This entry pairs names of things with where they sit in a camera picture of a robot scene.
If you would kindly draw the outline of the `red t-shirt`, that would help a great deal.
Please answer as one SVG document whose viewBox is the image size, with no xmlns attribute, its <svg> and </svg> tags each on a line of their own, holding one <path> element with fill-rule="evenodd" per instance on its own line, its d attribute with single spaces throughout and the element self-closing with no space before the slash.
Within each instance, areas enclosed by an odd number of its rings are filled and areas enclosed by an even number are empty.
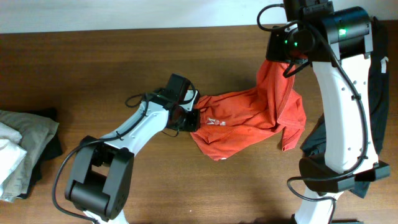
<svg viewBox="0 0 398 224">
<path fill-rule="evenodd" d="M 293 77 L 285 78 L 286 63 L 265 60 L 256 75 L 256 86 L 199 99 L 200 128 L 191 137 L 202 153 L 214 161 L 282 133 L 282 150 L 293 149 L 307 120 L 302 96 Z"/>
</svg>

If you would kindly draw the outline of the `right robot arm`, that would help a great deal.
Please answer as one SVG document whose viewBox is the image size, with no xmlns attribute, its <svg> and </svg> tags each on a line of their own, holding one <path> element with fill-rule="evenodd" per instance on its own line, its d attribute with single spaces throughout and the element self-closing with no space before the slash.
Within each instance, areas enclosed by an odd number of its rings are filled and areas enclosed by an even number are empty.
<svg viewBox="0 0 398 224">
<path fill-rule="evenodd" d="M 292 223 L 331 223 L 340 195 L 357 182 L 390 175 L 371 136 L 368 75 L 373 51 L 372 24 L 361 7 L 336 11 L 331 1 L 284 1 L 287 23 L 270 28 L 266 58 L 285 62 L 284 77 L 307 66 L 322 94 L 325 152 L 299 162 L 305 184 Z"/>
</svg>

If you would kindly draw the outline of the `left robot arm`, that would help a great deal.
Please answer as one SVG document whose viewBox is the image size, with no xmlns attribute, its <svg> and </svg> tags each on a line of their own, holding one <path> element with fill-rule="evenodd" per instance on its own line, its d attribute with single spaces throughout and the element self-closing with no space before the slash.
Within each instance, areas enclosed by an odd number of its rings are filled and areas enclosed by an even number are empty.
<svg viewBox="0 0 398 224">
<path fill-rule="evenodd" d="M 137 111 L 120 127 L 102 138 L 86 136 L 66 157 L 74 158 L 65 198 L 82 213 L 67 215 L 92 223 L 126 223 L 127 201 L 134 158 L 146 143 L 165 128 L 177 132 L 198 129 L 194 108 L 196 90 L 156 90 L 141 95 Z"/>
</svg>

